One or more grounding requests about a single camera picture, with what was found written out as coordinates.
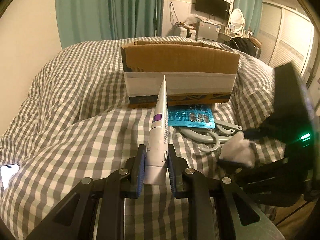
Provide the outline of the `silver mini fridge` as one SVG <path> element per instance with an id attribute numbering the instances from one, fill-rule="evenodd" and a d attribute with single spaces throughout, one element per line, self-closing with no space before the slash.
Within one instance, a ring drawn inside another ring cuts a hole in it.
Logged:
<path id="1" fill-rule="evenodd" d="M 219 30 L 218 25 L 200 21 L 196 26 L 196 38 L 198 40 L 217 41 Z"/>

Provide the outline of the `brown cardboard box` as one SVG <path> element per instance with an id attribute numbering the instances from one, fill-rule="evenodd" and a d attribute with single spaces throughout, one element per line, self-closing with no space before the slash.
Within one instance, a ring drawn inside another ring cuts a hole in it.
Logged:
<path id="1" fill-rule="evenodd" d="M 134 41 L 121 47 L 129 105 L 153 107 L 163 81 L 168 105 L 228 102 L 239 54 L 196 41 Z"/>

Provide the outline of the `black wall television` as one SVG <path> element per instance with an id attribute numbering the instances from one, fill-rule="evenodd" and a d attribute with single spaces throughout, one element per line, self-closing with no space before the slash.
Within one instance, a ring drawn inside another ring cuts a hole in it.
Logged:
<path id="1" fill-rule="evenodd" d="M 231 4 L 224 0 L 196 0 L 195 11 L 227 20 Z"/>

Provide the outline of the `white oval vanity mirror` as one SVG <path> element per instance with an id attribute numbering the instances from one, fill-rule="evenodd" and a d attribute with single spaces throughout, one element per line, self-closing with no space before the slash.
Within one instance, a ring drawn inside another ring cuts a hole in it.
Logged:
<path id="1" fill-rule="evenodd" d="M 231 12 L 228 27 L 232 33 L 240 33 L 243 31 L 245 27 L 245 17 L 239 8 Z"/>

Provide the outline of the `white purple cream tube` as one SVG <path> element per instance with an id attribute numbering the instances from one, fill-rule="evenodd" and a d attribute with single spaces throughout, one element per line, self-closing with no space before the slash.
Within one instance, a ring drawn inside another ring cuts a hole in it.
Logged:
<path id="1" fill-rule="evenodd" d="M 169 131 L 167 83 L 162 81 L 146 149 L 144 184 L 163 185 L 167 173 Z"/>

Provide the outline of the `white smartphone lit screen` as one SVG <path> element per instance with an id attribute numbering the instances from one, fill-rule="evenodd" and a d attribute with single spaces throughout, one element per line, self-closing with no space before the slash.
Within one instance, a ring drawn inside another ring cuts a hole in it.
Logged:
<path id="1" fill-rule="evenodd" d="M 10 179 L 19 171 L 20 166 L 18 164 L 9 164 L 1 166 L 1 180 L 3 189 L 7 189 Z"/>

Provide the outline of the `white drawer cabinet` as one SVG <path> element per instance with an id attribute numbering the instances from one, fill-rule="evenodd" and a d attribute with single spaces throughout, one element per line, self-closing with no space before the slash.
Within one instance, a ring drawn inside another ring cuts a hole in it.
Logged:
<path id="1" fill-rule="evenodd" d="M 188 29 L 183 26 L 177 26 L 174 29 L 174 36 L 186 37 L 191 38 L 193 40 L 196 39 L 196 30 L 195 29 Z"/>

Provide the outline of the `phone mounted on gripper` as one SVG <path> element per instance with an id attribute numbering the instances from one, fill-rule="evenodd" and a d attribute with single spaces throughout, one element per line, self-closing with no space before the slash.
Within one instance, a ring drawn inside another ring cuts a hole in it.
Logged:
<path id="1" fill-rule="evenodd" d="M 293 64 L 274 69 L 274 113 L 271 116 L 276 138 L 286 144 L 313 138 L 318 120 L 308 90 Z"/>

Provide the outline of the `white sliding wardrobe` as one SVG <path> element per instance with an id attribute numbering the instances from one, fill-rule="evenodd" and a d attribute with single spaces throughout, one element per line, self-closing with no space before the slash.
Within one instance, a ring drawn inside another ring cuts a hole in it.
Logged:
<path id="1" fill-rule="evenodd" d="M 259 59 L 270 67 L 292 62 L 303 75 L 313 45 L 314 27 L 302 14 L 282 5 L 263 2 L 257 39 L 262 43 Z"/>

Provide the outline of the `blue pill blister pack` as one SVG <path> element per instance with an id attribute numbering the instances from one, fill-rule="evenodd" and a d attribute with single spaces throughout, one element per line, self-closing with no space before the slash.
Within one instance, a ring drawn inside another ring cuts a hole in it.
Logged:
<path id="1" fill-rule="evenodd" d="M 168 107 L 168 124 L 172 127 L 214 129 L 212 110 L 207 105 L 181 105 Z"/>

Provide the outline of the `teal curtain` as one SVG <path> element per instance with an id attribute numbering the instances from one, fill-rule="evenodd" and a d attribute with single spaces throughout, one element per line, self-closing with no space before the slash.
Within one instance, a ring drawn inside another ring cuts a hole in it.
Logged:
<path id="1" fill-rule="evenodd" d="M 161 35 L 162 0 L 55 0 L 55 9 L 62 48 Z"/>
<path id="2" fill-rule="evenodd" d="M 234 0 L 233 8 L 239 8 L 246 20 L 245 31 L 252 32 L 254 37 L 259 33 L 263 0 Z"/>

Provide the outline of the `grey checkered bed duvet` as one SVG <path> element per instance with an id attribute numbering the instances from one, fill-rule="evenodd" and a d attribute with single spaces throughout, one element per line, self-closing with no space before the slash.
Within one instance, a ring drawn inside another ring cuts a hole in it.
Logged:
<path id="1" fill-rule="evenodd" d="M 147 143 L 152 108 L 127 108 L 120 48 L 142 37 L 88 41 L 69 46 L 36 75 L 18 115 L 1 137 L 1 165 L 19 164 L 1 189 L 1 219 L 16 239 L 26 239 L 49 211 L 84 177 L 100 179 L 123 167 Z M 240 55 L 231 98 L 213 107 L 214 117 L 243 129 L 258 127 L 273 112 L 274 71 L 262 61 L 217 42 L 203 42 Z M 217 178 L 220 150 L 170 127 L 170 143 L 189 166 Z M 125 201 L 125 239 L 188 239 L 188 201 L 165 186 L 144 186 Z"/>

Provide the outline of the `black backpack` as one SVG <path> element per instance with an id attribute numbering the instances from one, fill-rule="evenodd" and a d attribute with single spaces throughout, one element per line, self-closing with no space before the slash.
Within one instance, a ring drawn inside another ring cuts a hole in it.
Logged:
<path id="1" fill-rule="evenodd" d="M 242 51 L 253 57 L 257 54 L 256 46 L 248 38 L 234 37 L 227 41 L 226 44 L 232 49 Z"/>

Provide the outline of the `white tissue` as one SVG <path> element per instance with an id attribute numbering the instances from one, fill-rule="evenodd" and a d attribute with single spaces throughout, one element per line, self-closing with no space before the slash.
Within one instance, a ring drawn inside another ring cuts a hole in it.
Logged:
<path id="1" fill-rule="evenodd" d="M 221 147 L 219 161 L 228 161 L 253 168 L 255 166 L 255 154 L 251 148 L 251 142 L 245 138 L 242 131 L 237 132 Z"/>

